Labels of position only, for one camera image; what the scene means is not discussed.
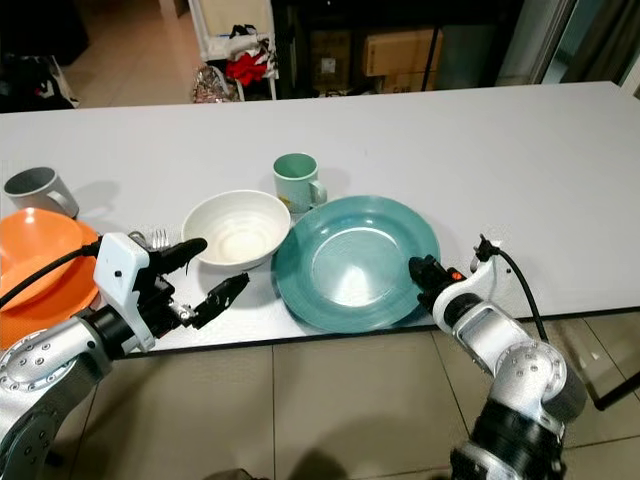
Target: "floor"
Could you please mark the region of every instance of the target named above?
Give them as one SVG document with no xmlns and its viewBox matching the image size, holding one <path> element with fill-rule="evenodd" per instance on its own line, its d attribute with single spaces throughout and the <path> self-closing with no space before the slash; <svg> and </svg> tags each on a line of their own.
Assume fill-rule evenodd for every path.
<svg viewBox="0 0 640 480">
<path fill-rule="evenodd" d="M 63 69 L 80 108 L 191 103 L 198 44 L 159 0 L 79 0 L 90 45 Z"/>
<path fill-rule="evenodd" d="M 640 370 L 640 313 L 547 330 L 598 395 Z M 489 384 L 440 332 L 122 360 L 63 425 L 67 462 L 45 478 L 435 479 Z M 637 478 L 640 400 L 588 403 L 565 446 L 568 479 Z"/>
</svg>

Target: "white bowl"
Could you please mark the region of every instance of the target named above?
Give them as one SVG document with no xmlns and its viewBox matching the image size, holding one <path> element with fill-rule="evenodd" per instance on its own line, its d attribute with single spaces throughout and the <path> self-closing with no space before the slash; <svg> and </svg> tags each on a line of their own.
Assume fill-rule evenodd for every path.
<svg viewBox="0 0 640 480">
<path fill-rule="evenodd" d="M 182 240 L 204 238 L 208 246 L 198 258 L 209 265 L 248 270 L 278 249 L 290 226 L 291 214 L 276 197 L 234 190 L 191 210 L 182 224 Z"/>
</svg>

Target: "gray mug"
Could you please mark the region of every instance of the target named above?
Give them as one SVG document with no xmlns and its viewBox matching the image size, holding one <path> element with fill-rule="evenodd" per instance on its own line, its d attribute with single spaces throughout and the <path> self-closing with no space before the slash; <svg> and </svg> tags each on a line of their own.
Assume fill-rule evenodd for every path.
<svg viewBox="0 0 640 480">
<path fill-rule="evenodd" d="M 4 193 L 18 208 L 41 208 L 76 218 L 79 207 L 53 168 L 30 168 L 11 177 Z"/>
</svg>

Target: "green plate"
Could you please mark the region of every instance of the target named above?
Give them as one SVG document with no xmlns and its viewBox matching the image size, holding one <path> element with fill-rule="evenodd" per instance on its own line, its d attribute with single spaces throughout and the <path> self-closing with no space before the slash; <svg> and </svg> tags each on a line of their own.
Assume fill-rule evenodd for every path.
<svg viewBox="0 0 640 480">
<path fill-rule="evenodd" d="M 389 326 L 418 306 L 411 257 L 433 255 L 438 241 L 420 215 L 383 197 L 348 197 L 306 214 L 274 259 L 289 309 L 329 332 Z"/>
</svg>

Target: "orange bowl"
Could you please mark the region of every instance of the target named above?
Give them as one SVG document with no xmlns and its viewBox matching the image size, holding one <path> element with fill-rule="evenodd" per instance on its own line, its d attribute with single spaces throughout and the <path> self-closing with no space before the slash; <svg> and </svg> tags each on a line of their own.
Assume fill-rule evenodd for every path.
<svg viewBox="0 0 640 480">
<path fill-rule="evenodd" d="M 54 260 L 80 248 L 82 230 L 69 217 L 47 210 L 25 208 L 0 221 L 0 296 Z M 33 300 L 71 268 L 58 267 L 16 295 L 0 311 Z"/>
<path fill-rule="evenodd" d="M 97 234 L 77 222 L 84 245 L 95 242 Z M 93 282 L 96 259 L 80 257 L 43 295 L 28 303 L 0 312 L 0 349 L 7 349 L 25 335 L 53 327 L 87 308 L 98 294 Z"/>
</svg>

